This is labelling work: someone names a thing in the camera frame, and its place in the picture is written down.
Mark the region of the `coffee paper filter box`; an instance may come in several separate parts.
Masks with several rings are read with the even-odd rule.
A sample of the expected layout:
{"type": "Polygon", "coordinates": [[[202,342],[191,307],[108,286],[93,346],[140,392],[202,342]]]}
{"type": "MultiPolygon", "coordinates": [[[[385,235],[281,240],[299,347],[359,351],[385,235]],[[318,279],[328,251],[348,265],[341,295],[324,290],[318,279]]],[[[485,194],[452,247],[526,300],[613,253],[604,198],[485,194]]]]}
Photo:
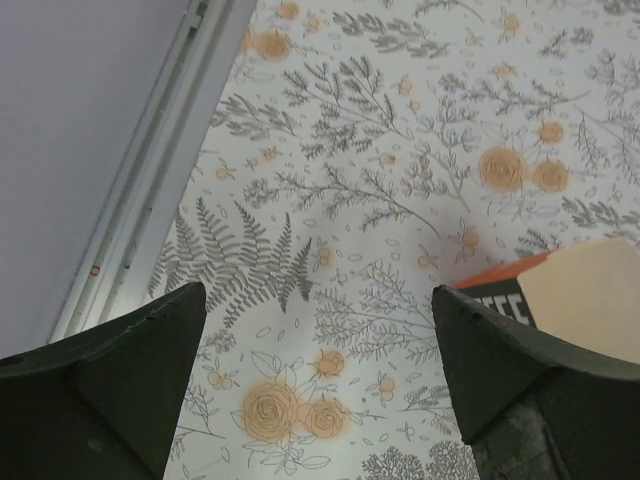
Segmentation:
{"type": "Polygon", "coordinates": [[[639,249],[624,238],[526,257],[455,289],[568,343],[639,362],[639,249]]]}

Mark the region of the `aluminium side rail left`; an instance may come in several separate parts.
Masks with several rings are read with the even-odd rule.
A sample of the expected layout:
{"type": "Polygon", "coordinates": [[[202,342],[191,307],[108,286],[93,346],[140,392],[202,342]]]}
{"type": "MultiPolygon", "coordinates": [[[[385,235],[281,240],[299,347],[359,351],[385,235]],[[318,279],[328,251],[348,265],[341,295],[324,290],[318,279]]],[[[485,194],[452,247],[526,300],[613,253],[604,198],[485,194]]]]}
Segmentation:
{"type": "Polygon", "coordinates": [[[255,8],[253,1],[187,3],[51,342],[143,304],[255,8]]]}

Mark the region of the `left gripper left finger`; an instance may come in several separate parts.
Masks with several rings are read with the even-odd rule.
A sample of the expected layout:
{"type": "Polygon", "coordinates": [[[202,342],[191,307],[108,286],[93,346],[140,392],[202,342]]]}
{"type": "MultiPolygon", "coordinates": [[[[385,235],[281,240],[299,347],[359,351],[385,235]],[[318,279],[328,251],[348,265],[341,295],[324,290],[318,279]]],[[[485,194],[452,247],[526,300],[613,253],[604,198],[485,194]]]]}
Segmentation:
{"type": "Polygon", "coordinates": [[[4,479],[160,479],[203,332],[186,284],[1,361],[4,479]]]}

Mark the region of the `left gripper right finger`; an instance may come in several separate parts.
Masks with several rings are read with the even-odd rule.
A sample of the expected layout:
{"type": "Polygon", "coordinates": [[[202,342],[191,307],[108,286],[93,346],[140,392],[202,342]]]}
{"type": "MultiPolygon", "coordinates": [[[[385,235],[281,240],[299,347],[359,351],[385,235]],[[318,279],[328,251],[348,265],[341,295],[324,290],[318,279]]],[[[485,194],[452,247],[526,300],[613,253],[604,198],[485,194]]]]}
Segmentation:
{"type": "Polygon", "coordinates": [[[638,478],[638,365],[446,285],[431,306],[452,408],[480,478],[638,478]]]}

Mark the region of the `floral pattern table mat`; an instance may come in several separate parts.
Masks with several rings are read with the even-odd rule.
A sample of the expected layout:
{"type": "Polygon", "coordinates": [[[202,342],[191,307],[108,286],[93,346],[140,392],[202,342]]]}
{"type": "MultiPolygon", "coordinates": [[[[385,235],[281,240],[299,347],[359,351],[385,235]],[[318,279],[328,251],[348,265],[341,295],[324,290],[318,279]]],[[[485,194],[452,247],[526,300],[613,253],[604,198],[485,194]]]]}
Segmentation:
{"type": "Polygon", "coordinates": [[[203,283],[169,479],[474,479],[431,293],[639,239],[635,1],[261,1],[148,286],[203,283]]]}

